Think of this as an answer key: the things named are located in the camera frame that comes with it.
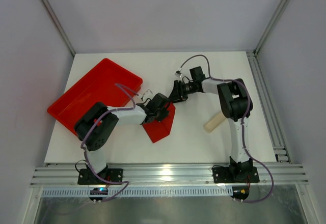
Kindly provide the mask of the red paper napkin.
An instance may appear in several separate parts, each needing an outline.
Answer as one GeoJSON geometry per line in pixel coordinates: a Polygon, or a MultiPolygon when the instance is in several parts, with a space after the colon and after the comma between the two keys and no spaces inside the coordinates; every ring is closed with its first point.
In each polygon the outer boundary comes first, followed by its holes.
{"type": "Polygon", "coordinates": [[[170,106],[167,108],[167,110],[169,114],[161,122],[154,120],[149,124],[143,125],[143,128],[147,133],[147,135],[149,136],[152,143],[156,143],[159,140],[170,135],[173,126],[176,108],[173,103],[170,103],[170,106]]]}

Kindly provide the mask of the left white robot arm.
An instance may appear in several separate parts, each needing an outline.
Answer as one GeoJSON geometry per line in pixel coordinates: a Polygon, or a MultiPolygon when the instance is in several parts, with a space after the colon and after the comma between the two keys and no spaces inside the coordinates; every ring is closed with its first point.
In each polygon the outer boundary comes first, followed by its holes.
{"type": "Polygon", "coordinates": [[[84,169],[78,174],[79,185],[121,184],[122,175],[109,169],[102,147],[116,126],[142,125],[155,143],[169,135],[175,108],[168,97],[157,93],[147,102],[133,103],[131,107],[111,107],[96,102],[75,124],[85,157],[84,169]]]}

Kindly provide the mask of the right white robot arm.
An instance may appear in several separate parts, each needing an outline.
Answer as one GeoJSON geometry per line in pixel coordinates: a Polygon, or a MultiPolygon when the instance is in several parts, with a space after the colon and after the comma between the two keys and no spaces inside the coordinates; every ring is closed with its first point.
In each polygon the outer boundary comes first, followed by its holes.
{"type": "Polygon", "coordinates": [[[191,80],[175,80],[169,99],[184,102],[189,94],[210,93],[219,97],[222,114],[228,120],[231,133],[231,155],[228,172],[234,182],[244,180],[253,170],[253,158],[246,146],[249,116],[253,103],[242,79],[206,77],[201,67],[190,69],[191,80]]]}

